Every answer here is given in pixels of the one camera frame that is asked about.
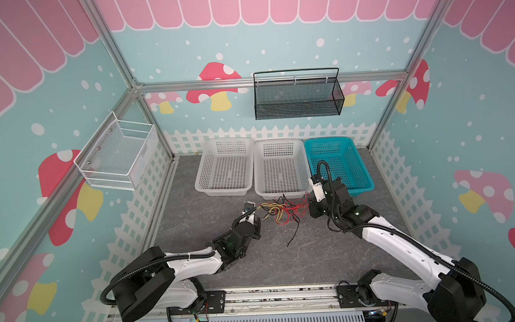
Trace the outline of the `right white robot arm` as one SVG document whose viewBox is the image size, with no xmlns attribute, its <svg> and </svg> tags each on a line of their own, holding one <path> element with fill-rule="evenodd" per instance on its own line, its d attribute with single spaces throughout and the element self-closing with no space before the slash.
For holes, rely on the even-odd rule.
<svg viewBox="0 0 515 322">
<path fill-rule="evenodd" d="M 515 307 L 481 280 L 472 261 L 455 260 L 425 247 L 374 209 L 356 205 L 340 179 L 328 180 L 316 174 L 309 183 L 312 193 L 307 201 L 312 217 L 327 216 L 330 230 L 351 232 L 384 250 L 417 275 L 417 279 L 411 280 L 370 270 L 355 287 L 341 290 L 340 297 L 356 300 L 363 306 L 392 301 L 425 311 L 436 322 L 475 322 L 486 305 L 487 295 L 492 295 L 515 322 Z"/>
</svg>

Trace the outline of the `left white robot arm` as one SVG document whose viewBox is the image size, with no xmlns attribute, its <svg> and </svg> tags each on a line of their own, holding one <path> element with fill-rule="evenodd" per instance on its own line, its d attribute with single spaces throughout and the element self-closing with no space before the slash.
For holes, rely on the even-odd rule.
<svg viewBox="0 0 515 322">
<path fill-rule="evenodd" d="M 196 314 L 209 301 L 198 277 L 229 269 L 246 256 L 251 241 L 261 238 L 260 232 L 261 219 L 248 212 L 200 251 L 166 253 L 153 246 L 110 280 L 99 301 L 116 306 L 122 322 L 138 321 L 163 308 Z"/>
</svg>

